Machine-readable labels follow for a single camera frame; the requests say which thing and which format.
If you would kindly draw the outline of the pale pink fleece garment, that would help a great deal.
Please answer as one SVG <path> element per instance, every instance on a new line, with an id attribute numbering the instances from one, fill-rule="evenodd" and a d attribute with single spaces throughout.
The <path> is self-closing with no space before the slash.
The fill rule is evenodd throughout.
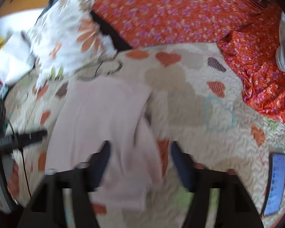
<path id="1" fill-rule="evenodd" d="M 151 92 L 114 77 L 76 81 L 50 136 L 45 169 L 73 169 L 109 141 L 111 155 L 93 201 L 145 209 L 148 191 L 163 180 L 160 150 L 145 117 Z"/>

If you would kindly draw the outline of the smartphone with lit screen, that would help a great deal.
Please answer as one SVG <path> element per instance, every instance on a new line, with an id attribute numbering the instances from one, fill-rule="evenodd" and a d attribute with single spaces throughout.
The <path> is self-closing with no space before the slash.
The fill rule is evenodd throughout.
<path id="1" fill-rule="evenodd" d="M 262 216 L 270 216 L 279 211 L 285 186 L 285 153 L 270 153 L 269 176 Z"/>

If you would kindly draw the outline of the white plastic bag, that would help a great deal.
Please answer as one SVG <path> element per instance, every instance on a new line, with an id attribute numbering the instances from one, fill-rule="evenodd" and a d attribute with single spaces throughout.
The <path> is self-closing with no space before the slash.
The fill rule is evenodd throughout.
<path id="1" fill-rule="evenodd" d="M 17 83 L 33 69 L 35 61 L 25 33 L 12 34 L 0 50 L 0 87 Z"/>

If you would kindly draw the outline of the heart-patterned quilted bedspread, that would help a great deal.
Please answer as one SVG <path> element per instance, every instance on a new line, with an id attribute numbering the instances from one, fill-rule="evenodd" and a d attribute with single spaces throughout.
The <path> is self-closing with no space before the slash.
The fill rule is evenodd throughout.
<path id="1" fill-rule="evenodd" d="M 271 152 L 285 154 L 285 124 L 262 116 L 242 99 L 242 82 L 228 67 L 216 44 L 177 44 L 126 51 L 115 61 L 88 66 L 73 76 L 48 82 L 35 91 L 32 70 L 7 95 L 6 113 L 17 132 L 41 127 L 51 131 L 71 85 L 95 74 L 146 83 L 151 126 L 162 150 L 165 177 L 147 196 L 145 211 L 96 206 L 102 227 L 181 227 L 192 195 L 185 191 L 168 157 L 168 145 L 182 149 L 210 169 L 236 170 L 260 211 L 265 201 Z M 285 185 L 279 210 L 264 216 L 275 227 L 285 214 Z"/>

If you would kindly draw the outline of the white floral pillow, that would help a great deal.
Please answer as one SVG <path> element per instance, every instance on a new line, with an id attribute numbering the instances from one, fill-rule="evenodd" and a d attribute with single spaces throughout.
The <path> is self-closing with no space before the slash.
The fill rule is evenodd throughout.
<path id="1" fill-rule="evenodd" d="M 90 14 L 95 1 L 58 0 L 28 31 L 37 58 L 36 90 L 48 80 L 69 77 L 86 65 L 115 57 L 111 37 L 102 35 Z"/>

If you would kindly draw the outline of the orange floral blanket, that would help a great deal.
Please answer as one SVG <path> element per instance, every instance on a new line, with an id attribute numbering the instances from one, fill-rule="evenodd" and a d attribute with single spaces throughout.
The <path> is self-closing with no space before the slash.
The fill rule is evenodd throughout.
<path id="1" fill-rule="evenodd" d="M 244 102 L 285 123 L 285 72 L 276 63 L 281 8 L 254 0 L 96 0 L 94 13 L 132 48 L 216 43 L 240 77 Z"/>

